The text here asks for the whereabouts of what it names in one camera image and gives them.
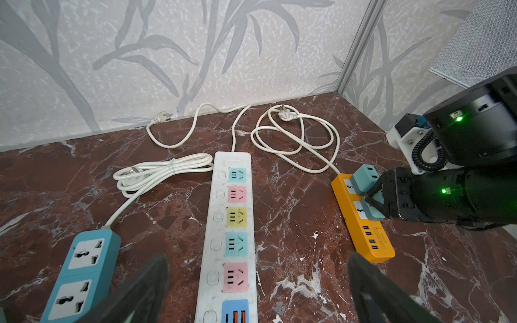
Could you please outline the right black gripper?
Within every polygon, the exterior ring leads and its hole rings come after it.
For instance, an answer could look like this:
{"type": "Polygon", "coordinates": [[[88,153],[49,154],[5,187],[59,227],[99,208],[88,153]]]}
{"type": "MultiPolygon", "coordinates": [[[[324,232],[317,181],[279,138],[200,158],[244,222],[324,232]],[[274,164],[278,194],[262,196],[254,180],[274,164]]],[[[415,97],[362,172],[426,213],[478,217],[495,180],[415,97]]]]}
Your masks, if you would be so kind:
{"type": "Polygon", "coordinates": [[[516,223],[516,165],[463,167],[414,175],[384,172],[365,199],[386,219],[457,226],[516,223]],[[382,190],[384,203],[374,200],[382,190]]]}

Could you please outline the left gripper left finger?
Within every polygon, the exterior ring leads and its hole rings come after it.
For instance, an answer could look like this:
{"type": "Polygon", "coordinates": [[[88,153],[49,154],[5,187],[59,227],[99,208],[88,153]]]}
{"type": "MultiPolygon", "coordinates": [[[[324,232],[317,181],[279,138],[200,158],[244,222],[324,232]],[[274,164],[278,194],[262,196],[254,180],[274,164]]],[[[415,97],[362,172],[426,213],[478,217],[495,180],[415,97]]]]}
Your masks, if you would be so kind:
{"type": "Polygon", "coordinates": [[[167,257],[156,254],[78,322],[157,322],[168,280],[167,257]]]}

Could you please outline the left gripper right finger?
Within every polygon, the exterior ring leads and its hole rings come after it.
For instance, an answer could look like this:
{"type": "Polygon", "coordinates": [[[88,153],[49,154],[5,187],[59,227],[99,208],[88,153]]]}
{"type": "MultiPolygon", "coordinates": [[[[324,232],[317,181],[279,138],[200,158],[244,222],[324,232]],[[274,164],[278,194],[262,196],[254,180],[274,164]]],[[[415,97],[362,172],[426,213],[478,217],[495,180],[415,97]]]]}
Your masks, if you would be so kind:
{"type": "Polygon", "coordinates": [[[347,273],[360,322],[439,321],[360,254],[350,255],[347,273]]]}

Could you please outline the orange power strip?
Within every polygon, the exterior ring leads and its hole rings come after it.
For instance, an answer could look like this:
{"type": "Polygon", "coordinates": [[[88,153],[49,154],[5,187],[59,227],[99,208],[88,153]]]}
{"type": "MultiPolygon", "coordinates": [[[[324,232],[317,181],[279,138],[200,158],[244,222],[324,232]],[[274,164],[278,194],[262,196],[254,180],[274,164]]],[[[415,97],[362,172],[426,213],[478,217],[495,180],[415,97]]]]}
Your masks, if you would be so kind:
{"type": "Polygon", "coordinates": [[[371,263],[388,261],[395,257],[395,250],[381,222],[367,219],[362,196],[356,193],[351,177],[351,174],[340,174],[331,186],[355,250],[371,263]]]}

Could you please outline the teal cube charger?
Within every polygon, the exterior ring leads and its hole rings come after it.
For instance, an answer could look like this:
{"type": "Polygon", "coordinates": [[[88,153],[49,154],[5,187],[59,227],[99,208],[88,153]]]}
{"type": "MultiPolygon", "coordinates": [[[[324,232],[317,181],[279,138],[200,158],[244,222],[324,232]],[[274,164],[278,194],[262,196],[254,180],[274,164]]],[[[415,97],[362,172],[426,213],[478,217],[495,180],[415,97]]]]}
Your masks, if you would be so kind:
{"type": "Polygon", "coordinates": [[[374,166],[363,164],[351,176],[351,184],[357,195],[365,195],[378,181],[379,174],[374,166]]]}
{"type": "MultiPolygon", "coordinates": [[[[378,191],[374,195],[374,200],[381,204],[384,203],[384,197],[383,197],[382,190],[378,191]]],[[[375,207],[371,206],[371,204],[368,203],[365,198],[363,198],[361,200],[361,204],[362,204],[363,212],[366,215],[366,219],[368,219],[370,221],[380,222],[385,218],[384,215],[382,215],[382,213],[380,211],[378,211],[375,207]]]]}

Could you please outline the white multicolour power strip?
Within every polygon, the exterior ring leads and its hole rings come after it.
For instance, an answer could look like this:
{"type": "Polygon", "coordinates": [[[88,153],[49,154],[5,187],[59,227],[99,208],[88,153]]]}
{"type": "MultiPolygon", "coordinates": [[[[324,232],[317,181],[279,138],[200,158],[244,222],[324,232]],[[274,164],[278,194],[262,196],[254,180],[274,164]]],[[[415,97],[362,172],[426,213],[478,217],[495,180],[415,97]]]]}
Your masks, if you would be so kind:
{"type": "Polygon", "coordinates": [[[195,322],[257,322],[250,153],[217,152],[195,322]]]}

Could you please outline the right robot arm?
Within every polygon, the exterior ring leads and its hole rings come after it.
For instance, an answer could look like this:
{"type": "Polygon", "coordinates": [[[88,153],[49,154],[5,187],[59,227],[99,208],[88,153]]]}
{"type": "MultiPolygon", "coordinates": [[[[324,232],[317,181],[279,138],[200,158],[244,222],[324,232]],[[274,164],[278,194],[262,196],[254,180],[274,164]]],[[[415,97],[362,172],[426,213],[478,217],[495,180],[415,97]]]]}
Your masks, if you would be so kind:
{"type": "Polygon", "coordinates": [[[516,223],[516,69],[509,68],[388,132],[408,167],[374,177],[369,220],[446,223],[486,231],[516,223]]]}

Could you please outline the blue power strip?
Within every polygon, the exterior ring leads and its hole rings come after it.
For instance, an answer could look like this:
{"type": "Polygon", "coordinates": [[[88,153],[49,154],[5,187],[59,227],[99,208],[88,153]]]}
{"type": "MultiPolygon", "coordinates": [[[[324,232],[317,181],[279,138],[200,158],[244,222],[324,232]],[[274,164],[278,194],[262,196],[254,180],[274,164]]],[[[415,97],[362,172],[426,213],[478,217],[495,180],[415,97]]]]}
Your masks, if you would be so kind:
{"type": "Polygon", "coordinates": [[[121,237],[109,229],[78,234],[67,257],[41,322],[76,322],[109,293],[121,237]]]}

